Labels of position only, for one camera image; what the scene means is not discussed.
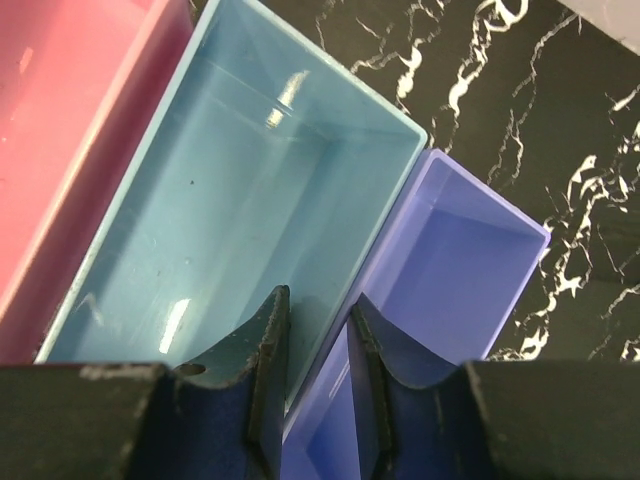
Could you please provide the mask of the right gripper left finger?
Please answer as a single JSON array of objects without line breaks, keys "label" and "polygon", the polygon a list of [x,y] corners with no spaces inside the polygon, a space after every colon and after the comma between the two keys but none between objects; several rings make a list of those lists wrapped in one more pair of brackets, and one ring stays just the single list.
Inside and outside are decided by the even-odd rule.
[{"label": "right gripper left finger", "polygon": [[161,363],[5,366],[5,479],[276,479],[290,290],[176,368]]}]

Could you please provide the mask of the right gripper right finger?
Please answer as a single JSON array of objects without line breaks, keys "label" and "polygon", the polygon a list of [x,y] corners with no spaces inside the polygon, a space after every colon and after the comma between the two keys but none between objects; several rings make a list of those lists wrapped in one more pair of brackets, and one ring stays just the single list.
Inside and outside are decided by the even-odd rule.
[{"label": "right gripper right finger", "polygon": [[347,327],[363,478],[638,477],[637,364],[453,365],[366,297]]}]

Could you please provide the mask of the purple bin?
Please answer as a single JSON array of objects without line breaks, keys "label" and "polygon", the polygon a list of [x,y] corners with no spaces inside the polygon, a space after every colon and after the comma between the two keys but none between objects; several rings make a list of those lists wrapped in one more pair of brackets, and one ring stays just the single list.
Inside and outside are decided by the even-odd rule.
[{"label": "purple bin", "polygon": [[[367,297],[442,359],[485,358],[550,240],[549,232],[437,149],[417,160],[346,305]],[[285,479],[356,479],[348,307],[315,362],[283,442]]]}]

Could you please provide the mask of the teal blue bin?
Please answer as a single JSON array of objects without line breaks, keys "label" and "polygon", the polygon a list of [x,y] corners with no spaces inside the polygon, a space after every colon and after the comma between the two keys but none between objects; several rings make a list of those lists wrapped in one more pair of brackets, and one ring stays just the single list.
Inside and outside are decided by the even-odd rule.
[{"label": "teal blue bin", "polygon": [[294,402],[427,140],[259,1],[211,1],[38,354],[194,358],[291,292]]}]

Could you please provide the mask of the pink bin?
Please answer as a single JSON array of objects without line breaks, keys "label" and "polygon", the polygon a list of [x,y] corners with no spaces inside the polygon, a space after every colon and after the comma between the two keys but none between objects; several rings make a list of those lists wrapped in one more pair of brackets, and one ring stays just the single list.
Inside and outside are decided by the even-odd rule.
[{"label": "pink bin", "polygon": [[185,1],[1,5],[1,360],[36,357],[193,31]]}]

